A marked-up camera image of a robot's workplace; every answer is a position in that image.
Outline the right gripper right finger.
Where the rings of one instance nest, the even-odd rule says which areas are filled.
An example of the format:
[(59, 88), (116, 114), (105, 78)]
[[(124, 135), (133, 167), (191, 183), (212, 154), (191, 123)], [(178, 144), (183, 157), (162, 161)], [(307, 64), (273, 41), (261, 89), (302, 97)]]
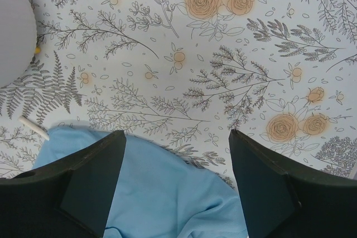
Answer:
[(249, 237), (356, 237), (356, 181), (276, 153), (238, 130), (229, 136)]

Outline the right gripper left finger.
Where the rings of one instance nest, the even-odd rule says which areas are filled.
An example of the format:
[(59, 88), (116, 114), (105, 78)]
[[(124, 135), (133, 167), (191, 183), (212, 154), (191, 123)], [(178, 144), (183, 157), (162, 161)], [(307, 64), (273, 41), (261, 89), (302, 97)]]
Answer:
[(116, 130), (50, 164), (1, 178), (1, 237), (103, 237), (125, 147)]

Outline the white round divided organizer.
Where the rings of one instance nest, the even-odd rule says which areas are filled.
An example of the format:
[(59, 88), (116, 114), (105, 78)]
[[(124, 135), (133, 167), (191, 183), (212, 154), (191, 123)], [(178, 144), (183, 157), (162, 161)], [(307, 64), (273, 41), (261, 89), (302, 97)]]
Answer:
[(1, 0), (1, 87), (20, 77), (36, 49), (37, 27), (29, 0)]

